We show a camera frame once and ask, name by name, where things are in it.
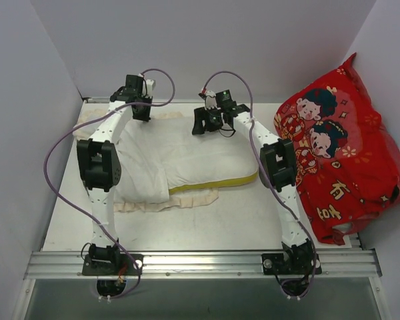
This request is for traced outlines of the white pillow with yellow band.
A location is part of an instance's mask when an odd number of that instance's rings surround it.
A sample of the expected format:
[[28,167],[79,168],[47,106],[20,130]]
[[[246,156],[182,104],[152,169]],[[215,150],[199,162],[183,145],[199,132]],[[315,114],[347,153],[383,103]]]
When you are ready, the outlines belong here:
[[170,193],[236,187],[256,180],[258,164],[244,136],[192,135],[191,121],[175,117],[153,122],[153,142]]

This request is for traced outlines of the white pillowcase with cream ruffle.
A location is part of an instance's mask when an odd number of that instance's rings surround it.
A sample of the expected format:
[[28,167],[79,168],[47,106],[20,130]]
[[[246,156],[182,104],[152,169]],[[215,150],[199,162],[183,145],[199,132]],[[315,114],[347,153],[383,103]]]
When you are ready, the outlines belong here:
[[212,204],[219,198],[216,187],[176,190],[175,175],[165,168],[159,154],[160,125],[187,122],[180,112],[162,113],[149,123],[129,120],[116,143],[122,175],[114,195],[114,211],[159,212],[169,208],[194,208]]

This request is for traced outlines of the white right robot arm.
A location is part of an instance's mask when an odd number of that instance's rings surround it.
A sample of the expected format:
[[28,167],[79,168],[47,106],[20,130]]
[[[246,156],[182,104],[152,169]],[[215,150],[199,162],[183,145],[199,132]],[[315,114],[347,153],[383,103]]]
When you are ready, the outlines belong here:
[[228,125],[249,140],[261,182],[278,202],[284,268],[291,273],[316,268],[317,250],[301,222],[296,200],[297,164],[292,141],[270,132],[254,118],[253,108],[237,104],[228,90],[214,93],[203,89],[199,96],[205,105],[194,110],[192,134],[212,133]]

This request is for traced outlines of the red cartoon print pillow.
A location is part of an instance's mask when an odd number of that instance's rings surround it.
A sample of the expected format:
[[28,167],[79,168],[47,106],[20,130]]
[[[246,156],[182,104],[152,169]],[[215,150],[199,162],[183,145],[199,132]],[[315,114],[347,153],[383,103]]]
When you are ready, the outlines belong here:
[[296,187],[321,243],[343,245],[400,203],[400,151],[349,57],[277,110],[278,136],[290,139]]

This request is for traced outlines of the aluminium back rail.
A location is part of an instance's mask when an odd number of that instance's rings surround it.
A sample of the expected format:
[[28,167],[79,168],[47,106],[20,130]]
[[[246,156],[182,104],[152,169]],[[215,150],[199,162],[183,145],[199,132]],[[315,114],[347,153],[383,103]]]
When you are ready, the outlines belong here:
[[86,103],[108,103],[109,97],[83,97],[82,100]]

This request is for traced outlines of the aluminium rail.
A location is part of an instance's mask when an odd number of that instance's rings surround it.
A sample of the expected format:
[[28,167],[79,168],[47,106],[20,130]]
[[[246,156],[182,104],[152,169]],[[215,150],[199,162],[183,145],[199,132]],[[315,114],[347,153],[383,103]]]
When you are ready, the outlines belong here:
[[86,103],[108,103],[109,97],[83,97],[82,100]]
[[[141,275],[144,279],[258,279],[277,274],[280,278],[302,276],[293,267],[277,262],[281,253],[272,251],[224,252],[144,252]],[[371,250],[337,249],[318,252],[319,277],[378,277],[377,255]],[[32,254],[25,276],[28,279],[80,279],[86,262],[70,251]]]

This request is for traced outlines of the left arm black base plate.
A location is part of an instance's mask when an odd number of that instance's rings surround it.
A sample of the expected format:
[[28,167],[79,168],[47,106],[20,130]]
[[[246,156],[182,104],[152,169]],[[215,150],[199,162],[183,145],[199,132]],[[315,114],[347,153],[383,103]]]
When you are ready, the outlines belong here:
[[134,262],[126,254],[122,253],[117,262],[92,259],[90,256],[86,256],[81,274],[84,276],[136,276],[139,272]]

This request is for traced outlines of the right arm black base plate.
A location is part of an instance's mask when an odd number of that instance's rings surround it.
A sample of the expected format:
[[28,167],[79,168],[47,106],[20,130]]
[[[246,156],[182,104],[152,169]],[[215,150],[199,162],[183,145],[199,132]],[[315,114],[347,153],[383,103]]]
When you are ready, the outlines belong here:
[[285,252],[262,253],[264,275],[306,275],[313,271],[314,253],[299,253],[285,257]]

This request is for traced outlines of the aluminium front rail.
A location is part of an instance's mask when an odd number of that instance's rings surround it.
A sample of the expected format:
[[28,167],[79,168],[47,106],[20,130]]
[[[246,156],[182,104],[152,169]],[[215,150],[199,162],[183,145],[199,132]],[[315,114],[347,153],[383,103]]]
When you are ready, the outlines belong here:
[[[224,252],[144,252],[141,275],[144,279],[258,279],[277,274],[280,278],[302,276],[293,267],[277,262],[281,253],[272,251]],[[318,252],[319,277],[378,277],[377,255],[371,250],[337,249]],[[25,276],[28,279],[80,279],[86,262],[70,251],[32,254]]]

